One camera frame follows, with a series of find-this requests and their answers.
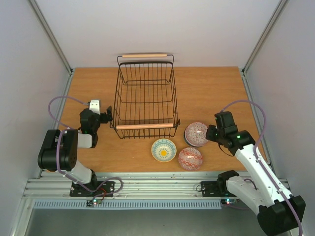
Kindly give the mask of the white bowl with brown diamonds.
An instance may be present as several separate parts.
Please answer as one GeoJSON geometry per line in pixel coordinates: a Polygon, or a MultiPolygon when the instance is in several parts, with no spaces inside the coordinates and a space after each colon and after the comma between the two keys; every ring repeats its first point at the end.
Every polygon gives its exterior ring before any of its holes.
{"type": "Polygon", "coordinates": [[[201,122],[193,122],[185,129],[187,140],[196,146],[205,145],[208,140],[206,139],[206,132],[208,126],[201,122]]]}

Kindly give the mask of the red patterned bowl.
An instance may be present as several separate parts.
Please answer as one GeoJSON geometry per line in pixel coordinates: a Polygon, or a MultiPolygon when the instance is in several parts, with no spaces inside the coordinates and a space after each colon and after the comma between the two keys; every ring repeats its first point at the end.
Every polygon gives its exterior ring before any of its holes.
{"type": "Polygon", "coordinates": [[[203,163],[203,157],[197,149],[187,147],[180,151],[178,161],[183,169],[187,171],[197,171],[203,163]]]}

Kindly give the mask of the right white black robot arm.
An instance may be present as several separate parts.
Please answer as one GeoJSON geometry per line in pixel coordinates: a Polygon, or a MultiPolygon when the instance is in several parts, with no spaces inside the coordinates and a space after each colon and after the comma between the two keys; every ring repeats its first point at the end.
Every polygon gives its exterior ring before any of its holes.
{"type": "Polygon", "coordinates": [[[295,228],[302,235],[306,207],[303,198],[283,186],[261,156],[251,134],[238,130],[231,112],[220,112],[214,117],[216,125],[209,125],[206,139],[227,148],[255,183],[251,187],[236,171],[226,171],[218,175],[218,191],[222,195],[232,194],[245,203],[256,214],[266,235],[276,236],[295,228]]]}

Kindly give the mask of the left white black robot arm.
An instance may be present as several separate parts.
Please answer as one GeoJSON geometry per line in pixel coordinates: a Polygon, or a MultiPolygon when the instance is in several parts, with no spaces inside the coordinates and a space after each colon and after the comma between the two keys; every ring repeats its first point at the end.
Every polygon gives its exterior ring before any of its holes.
{"type": "Polygon", "coordinates": [[[112,120],[112,107],[108,107],[104,113],[86,108],[80,113],[79,129],[48,130],[37,159],[39,168],[58,172],[72,180],[74,186],[88,196],[95,195],[100,183],[95,172],[78,161],[78,149],[95,148],[100,125],[112,120]]]}

